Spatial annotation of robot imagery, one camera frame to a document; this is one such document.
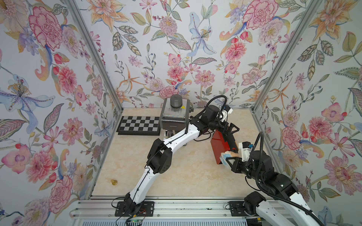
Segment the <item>red capsule coffee machine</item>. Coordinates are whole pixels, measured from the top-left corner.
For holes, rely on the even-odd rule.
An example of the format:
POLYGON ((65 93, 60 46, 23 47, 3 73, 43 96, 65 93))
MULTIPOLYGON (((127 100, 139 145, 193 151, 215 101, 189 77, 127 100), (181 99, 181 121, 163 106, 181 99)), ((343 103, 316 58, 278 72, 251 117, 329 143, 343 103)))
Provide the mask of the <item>red capsule coffee machine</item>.
POLYGON ((239 152, 238 145, 233 134, 222 134, 220 131, 215 131, 210 141, 212 150, 217 164, 221 164, 221 155, 225 152, 237 154, 239 152))

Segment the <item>grey steel coffee machine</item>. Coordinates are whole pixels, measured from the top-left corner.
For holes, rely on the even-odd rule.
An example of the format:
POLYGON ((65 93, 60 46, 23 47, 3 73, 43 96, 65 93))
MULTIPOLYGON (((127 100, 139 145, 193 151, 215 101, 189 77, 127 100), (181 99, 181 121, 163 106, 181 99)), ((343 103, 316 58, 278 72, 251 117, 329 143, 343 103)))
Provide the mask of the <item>grey steel coffee machine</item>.
POLYGON ((185 129, 189 123, 189 114, 193 107, 188 99, 179 94, 164 100, 160 114, 160 128, 165 131, 165 138, 172 137, 185 129))

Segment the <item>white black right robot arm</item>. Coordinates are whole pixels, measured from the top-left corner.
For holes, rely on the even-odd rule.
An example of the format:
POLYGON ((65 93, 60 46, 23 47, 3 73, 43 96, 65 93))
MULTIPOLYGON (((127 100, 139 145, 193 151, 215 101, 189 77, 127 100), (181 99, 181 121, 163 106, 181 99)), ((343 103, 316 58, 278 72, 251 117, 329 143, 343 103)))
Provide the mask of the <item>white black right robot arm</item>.
POLYGON ((264 134, 260 132, 252 148, 244 148, 242 157, 228 157, 226 162, 234 173, 253 179, 257 190, 245 197, 242 210, 249 216, 258 215, 272 226, 292 226, 293 222, 280 214, 267 201, 277 201, 299 226, 322 226, 298 191, 297 186, 284 174, 275 171, 271 157, 264 151, 264 134))

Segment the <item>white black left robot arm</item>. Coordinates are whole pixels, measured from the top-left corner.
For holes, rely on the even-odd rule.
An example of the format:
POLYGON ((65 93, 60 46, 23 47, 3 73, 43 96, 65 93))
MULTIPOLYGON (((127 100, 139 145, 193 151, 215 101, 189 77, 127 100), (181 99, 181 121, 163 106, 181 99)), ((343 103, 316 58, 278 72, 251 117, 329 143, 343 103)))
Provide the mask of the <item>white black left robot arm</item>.
POLYGON ((218 135, 221 141, 212 144, 213 152, 221 156, 226 151, 238 153, 234 133, 239 128, 233 123, 228 123, 228 116, 232 113, 232 108, 227 105, 227 97, 218 95, 213 97, 196 116, 189 118, 185 129, 174 136, 154 141, 147 156, 144 173, 136 187, 124 197, 124 210, 131 214, 136 214, 146 198, 146 194, 154 181, 165 173, 172 164, 173 154, 188 142, 193 141, 209 130, 218 135))

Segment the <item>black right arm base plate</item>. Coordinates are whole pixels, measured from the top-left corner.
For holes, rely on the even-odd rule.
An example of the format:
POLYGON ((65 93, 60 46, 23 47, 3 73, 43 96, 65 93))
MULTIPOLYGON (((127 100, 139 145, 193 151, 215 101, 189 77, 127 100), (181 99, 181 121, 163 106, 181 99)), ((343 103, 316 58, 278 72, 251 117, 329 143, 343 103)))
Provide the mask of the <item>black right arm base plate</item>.
POLYGON ((244 201, 230 201, 228 207, 232 217, 246 217, 254 213, 252 206, 244 201))

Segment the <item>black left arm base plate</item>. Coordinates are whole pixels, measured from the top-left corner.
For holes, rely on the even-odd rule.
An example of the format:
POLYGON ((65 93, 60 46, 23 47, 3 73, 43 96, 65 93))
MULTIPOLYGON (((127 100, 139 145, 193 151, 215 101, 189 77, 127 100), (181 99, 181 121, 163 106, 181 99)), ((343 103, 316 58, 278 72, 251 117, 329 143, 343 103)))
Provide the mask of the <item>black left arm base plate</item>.
POLYGON ((142 202, 137 205, 128 205, 125 202, 118 202, 115 217, 152 217, 155 210, 154 202, 142 202))

